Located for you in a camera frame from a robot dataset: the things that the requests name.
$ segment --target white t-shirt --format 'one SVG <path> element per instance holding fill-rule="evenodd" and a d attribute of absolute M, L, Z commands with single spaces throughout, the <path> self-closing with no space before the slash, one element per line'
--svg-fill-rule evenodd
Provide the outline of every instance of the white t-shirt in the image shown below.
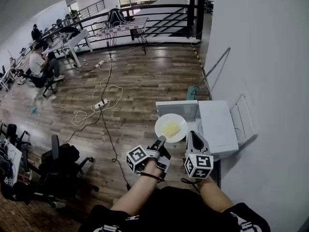
<path fill-rule="evenodd" d="M 31 69 L 31 72 L 36 77 L 42 77 L 43 72 L 41 72 L 43 63 L 45 60 L 41 57 L 40 54 L 37 54 L 35 52 L 31 53 L 29 58 L 29 67 Z"/>

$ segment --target backpack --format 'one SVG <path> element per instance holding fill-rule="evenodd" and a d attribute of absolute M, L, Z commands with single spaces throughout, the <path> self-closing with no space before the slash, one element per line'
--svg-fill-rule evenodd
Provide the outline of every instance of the backpack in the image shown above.
<path fill-rule="evenodd" d="M 124 14 L 120 9 L 112 9 L 108 13 L 107 26 L 113 28 L 126 23 Z"/>

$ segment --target yellow and black tape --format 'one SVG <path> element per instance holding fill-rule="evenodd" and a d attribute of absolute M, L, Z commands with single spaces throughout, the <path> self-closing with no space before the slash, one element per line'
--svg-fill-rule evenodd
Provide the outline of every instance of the yellow and black tape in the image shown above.
<path fill-rule="evenodd" d="M 200 66 L 201 66 L 201 69 L 203 69 L 202 61 L 201 61 L 201 59 L 200 59 L 200 57 L 199 57 L 199 55 L 198 55 L 198 53 L 197 53 L 197 50 L 195 49 L 194 46 L 192 46 L 192 47 L 193 47 L 193 51 L 194 51 L 194 53 L 195 53 L 195 55 L 196 55 L 196 57 L 197 57 L 197 59 L 198 59 L 198 61 L 199 61 L 199 64 L 200 64 Z"/>

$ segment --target extension cord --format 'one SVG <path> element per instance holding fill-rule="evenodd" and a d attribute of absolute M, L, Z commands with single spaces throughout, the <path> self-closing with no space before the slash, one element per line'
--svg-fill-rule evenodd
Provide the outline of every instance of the extension cord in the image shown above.
<path fill-rule="evenodd" d="M 104 108 L 104 106 L 108 103 L 107 99 L 100 101 L 99 103 L 95 104 L 95 111 L 100 111 Z"/>
<path fill-rule="evenodd" d="M 96 67 L 97 67 L 97 68 L 100 67 L 103 63 L 104 63 L 104 61 L 101 60 L 101 61 L 96 65 Z"/>

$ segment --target checkered tablecloth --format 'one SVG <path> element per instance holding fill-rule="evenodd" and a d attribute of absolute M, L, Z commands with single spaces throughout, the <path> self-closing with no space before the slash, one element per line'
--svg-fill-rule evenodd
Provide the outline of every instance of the checkered tablecloth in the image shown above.
<path fill-rule="evenodd" d="M 135 18 L 134 21 L 122 24 L 120 26 L 116 26 L 112 29 L 102 29 L 99 30 L 96 33 L 96 36 L 105 36 L 105 35 L 110 35 L 112 33 L 117 33 L 117 32 L 121 32 L 121 31 L 127 31 L 127 30 L 132 30 L 132 29 L 144 29 L 146 27 L 146 22 L 147 22 L 148 18 L 147 17 L 138 17 Z"/>

